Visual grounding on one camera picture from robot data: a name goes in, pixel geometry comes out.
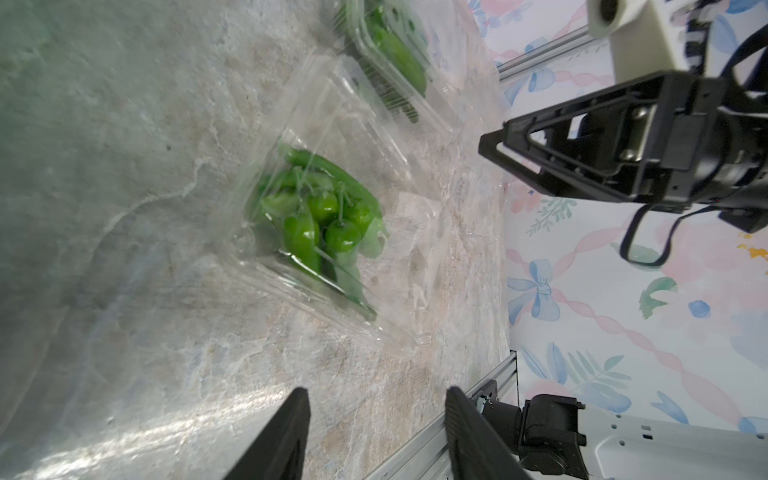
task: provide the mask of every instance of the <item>green pepper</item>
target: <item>green pepper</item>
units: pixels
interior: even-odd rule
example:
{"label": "green pepper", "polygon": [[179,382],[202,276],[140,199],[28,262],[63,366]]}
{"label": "green pepper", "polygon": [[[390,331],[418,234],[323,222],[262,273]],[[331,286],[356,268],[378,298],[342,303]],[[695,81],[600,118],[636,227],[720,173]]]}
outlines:
{"label": "green pepper", "polygon": [[349,195],[359,198],[361,202],[368,206],[374,217],[382,216],[381,207],[379,206],[379,201],[376,197],[374,197],[367,188],[361,185],[360,182],[355,180],[355,177],[346,173],[343,168],[330,160],[315,155],[311,151],[297,150],[295,148],[286,149],[286,160],[297,167],[314,168],[331,178],[335,178],[343,184],[345,191]]}
{"label": "green pepper", "polygon": [[329,223],[339,213],[339,199],[328,190],[321,190],[307,199],[312,216],[320,225]]}
{"label": "green pepper", "polygon": [[294,192],[279,192],[261,197],[261,211],[269,220],[284,218],[299,207],[301,199]]}
{"label": "green pepper", "polygon": [[320,225],[309,211],[300,211],[283,222],[283,242],[293,259],[314,272],[320,271]]}
{"label": "green pepper", "polygon": [[261,195],[266,192],[267,187],[270,188],[270,191],[296,189],[299,183],[313,190],[333,190],[333,179],[329,178],[328,175],[295,169],[266,175],[259,181],[257,191]]}
{"label": "green pepper", "polygon": [[427,91],[427,77],[419,60],[397,35],[372,22],[368,23],[367,26],[373,44],[395,65],[395,68],[400,71],[408,83],[413,85],[416,91],[424,97]]}
{"label": "green pepper", "polygon": [[344,218],[354,223],[360,229],[360,233],[365,236],[368,226],[376,217],[367,204],[362,201],[356,201],[353,205],[349,205],[344,209]]}
{"label": "green pepper", "polygon": [[360,270],[357,268],[357,252],[351,250],[338,253],[333,260],[334,283],[353,307],[369,322],[376,320],[376,310],[366,301],[366,295],[360,283]]}
{"label": "green pepper", "polygon": [[348,220],[334,220],[326,228],[326,253],[334,257],[337,253],[349,252],[360,243],[360,229]]}

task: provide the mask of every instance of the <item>marble countertop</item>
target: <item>marble countertop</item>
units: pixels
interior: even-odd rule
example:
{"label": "marble countertop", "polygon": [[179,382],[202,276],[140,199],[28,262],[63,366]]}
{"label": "marble countertop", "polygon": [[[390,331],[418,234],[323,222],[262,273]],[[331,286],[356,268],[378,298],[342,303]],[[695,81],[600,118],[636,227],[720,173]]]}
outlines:
{"label": "marble countertop", "polygon": [[502,173],[475,131],[419,150],[454,230],[411,359],[220,266],[208,217],[319,2],[4,9],[0,478],[220,478],[296,386],[306,478],[361,478],[508,355]]}

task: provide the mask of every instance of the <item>clear plastic clamshell container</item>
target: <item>clear plastic clamshell container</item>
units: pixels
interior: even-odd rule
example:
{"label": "clear plastic clamshell container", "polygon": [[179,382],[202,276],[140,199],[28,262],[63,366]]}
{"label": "clear plastic clamshell container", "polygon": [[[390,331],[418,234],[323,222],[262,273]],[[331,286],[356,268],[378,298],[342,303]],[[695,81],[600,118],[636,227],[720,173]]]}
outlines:
{"label": "clear plastic clamshell container", "polygon": [[355,60],[316,52],[295,73],[215,219],[238,276],[414,352],[449,216]]}
{"label": "clear plastic clamshell container", "polygon": [[460,128],[468,30],[477,29],[462,0],[327,0],[323,9],[337,47],[360,63],[396,118],[419,133],[424,122],[443,134]]}

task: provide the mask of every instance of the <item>blue bow pattern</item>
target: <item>blue bow pattern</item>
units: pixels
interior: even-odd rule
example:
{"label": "blue bow pattern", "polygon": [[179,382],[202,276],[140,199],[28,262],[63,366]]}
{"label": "blue bow pattern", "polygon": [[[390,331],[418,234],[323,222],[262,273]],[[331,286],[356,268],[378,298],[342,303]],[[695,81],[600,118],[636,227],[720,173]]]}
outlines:
{"label": "blue bow pattern", "polygon": [[536,289],[534,292],[523,293],[507,305],[509,322],[514,325],[523,307],[534,299],[533,307],[531,308],[531,314],[534,318],[547,322],[554,322],[560,319],[560,307],[552,299],[552,288],[549,286],[549,282],[552,281],[552,265],[549,263],[549,260],[534,260],[531,262],[528,270],[533,280],[507,279],[507,286],[518,292]]}

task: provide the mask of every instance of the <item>floral wallpaper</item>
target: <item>floral wallpaper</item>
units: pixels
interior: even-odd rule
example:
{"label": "floral wallpaper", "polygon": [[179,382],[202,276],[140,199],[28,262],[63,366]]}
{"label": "floral wallpaper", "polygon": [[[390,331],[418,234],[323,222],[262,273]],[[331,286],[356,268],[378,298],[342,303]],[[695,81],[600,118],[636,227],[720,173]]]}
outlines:
{"label": "floral wallpaper", "polygon": [[[535,17],[537,5],[553,2],[470,5],[487,24],[488,46],[502,54],[505,29],[512,38],[526,22],[555,33],[555,18],[560,29],[573,25],[570,17]],[[516,13],[502,11],[502,3]],[[714,72],[768,22],[763,1],[718,8],[707,56]],[[527,40],[531,48],[541,44],[536,38]],[[737,74],[744,78],[749,68]],[[511,118],[612,83],[606,42],[510,79],[502,91]],[[640,267],[617,252],[637,205],[544,197],[511,176],[505,196],[509,336],[520,359],[520,401],[539,393],[576,396],[616,413],[768,433],[768,229],[748,235],[717,213],[702,214],[681,224],[665,265]],[[649,214],[631,256],[658,257],[675,217]]]}
{"label": "floral wallpaper", "polygon": [[584,0],[469,0],[497,65],[587,24]]}

